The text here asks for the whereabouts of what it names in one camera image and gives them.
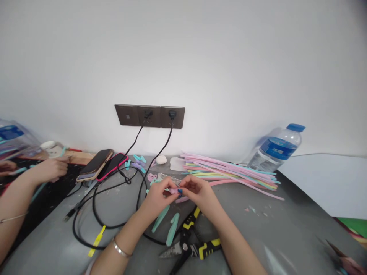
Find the phone screen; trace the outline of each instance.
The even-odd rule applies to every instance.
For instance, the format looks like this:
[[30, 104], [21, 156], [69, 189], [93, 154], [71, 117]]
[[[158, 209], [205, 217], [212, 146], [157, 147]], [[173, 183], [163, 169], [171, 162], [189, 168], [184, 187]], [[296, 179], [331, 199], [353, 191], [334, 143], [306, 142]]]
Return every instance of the phone screen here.
[[120, 163], [124, 163], [126, 159], [127, 159], [127, 157], [124, 156], [124, 154], [122, 154], [122, 153], [118, 153], [114, 157], [110, 158], [110, 160], [103, 167], [102, 171], [99, 173], [97, 179], [99, 180], [99, 179], [104, 178], [112, 170], [114, 170], [115, 168], [117, 168], [117, 166]]
[[104, 163], [108, 155], [112, 152], [112, 149], [99, 151], [93, 159], [80, 171], [81, 175], [90, 174], [96, 172]]

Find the wall outlet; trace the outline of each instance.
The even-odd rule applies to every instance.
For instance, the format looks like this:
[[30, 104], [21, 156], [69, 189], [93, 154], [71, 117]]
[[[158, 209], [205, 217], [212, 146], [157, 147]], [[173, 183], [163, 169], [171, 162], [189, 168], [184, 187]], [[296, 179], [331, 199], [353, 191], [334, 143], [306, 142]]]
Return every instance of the wall outlet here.
[[185, 107], [161, 107], [161, 127], [171, 128], [171, 118], [169, 117], [169, 111], [175, 111], [176, 117], [174, 119], [173, 128], [182, 129], [184, 125]]
[[143, 125], [144, 127], [161, 127], [161, 107], [160, 106], [148, 106], [148, 105], [138, 105], [138, 116], [139, 116], [139, 123], [140, 126]]
[[140, 126], [138, 106], [129, 104], [115, 104], [115, 109], [121, 125]]

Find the silver bracelet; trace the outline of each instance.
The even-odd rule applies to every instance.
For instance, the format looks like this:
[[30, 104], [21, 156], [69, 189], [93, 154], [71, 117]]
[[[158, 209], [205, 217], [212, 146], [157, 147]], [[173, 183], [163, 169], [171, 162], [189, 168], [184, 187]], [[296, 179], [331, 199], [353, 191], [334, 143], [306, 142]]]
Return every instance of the silver bracelet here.
[[14, 218], [2, 219], [2, 220], [0, 220], [0, 223], [4, 223], [4, 222], [10, 221], [10, 220], [15, 220], [15, 219], [18, 219], [18, 218], [20, 218], [20, 217], [23, 217], [23, 216], [25, 216], [25, 215], [27, 215], [27, 214], [28, 214], [28, 212], [27, 212], [27, 213], [25, 213], [25, 214], [22, 214], [22, 215], [16, 216], [16, 217], [14, 217]]
[[125, 257], [125, 258], [127, 258], [127, 259], [131, 258], [131, 256], [132, 256], [133, 254], [129, 255], [129, 254], [126, 254], [125, 252], [123, 252], [123, 251], [119, 248], [119, 246], [116, 244], [116, 242], [115, 242], [115, 237], [112, 239], [112, 241], [113, 241], [113, 243], [114, 243], [114, 247], [115, 247], [115, 249], [117, 250], [117, 252], [118, 252], [118, 253], [120, 253], [120, 255], [122, 255], [123, 257]]

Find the person's right hand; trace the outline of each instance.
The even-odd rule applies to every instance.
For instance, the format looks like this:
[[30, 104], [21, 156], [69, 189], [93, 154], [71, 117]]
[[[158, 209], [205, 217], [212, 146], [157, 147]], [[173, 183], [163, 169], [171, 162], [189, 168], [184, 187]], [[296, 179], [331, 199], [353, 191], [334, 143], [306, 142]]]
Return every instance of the person's right hand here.
[[18, 179], [28, 182], [34, 187], [53, 179], [56, 181], [59, 177], [66, 175], [68, 171], [68, 162], [68, 156], [47, 159], [25, 171]]
[[223, 207], [207, 181], [188, 175], [181, 181], [179, 188], [182, 189], [182, 194], [192, 200], [213, 224], [218, 215], [224, 213]]

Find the small white object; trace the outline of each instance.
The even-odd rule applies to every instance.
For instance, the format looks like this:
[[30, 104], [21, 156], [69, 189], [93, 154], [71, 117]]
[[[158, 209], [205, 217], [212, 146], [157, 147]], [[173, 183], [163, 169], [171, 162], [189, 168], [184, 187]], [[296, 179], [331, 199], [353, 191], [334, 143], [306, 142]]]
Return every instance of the small white object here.
[[165, 164], [167, 162], [167, 158], [166, 158], [166, 156], [159, 155], [156, 158], [156, 162], [157, 162], [157, 164]]
[[62, 147], [55, 141], [46, 141], [40, 147], [48, 153], [51, 159], [59, 157], [62, 153]]
[[170, 169], [172, 171], [181, 171], [186, 172], [187, 170], [184, 168], [184, 165], [186, 164], [186, 160], [178, 157], [172, 157], [169, 161], [170, 163]]

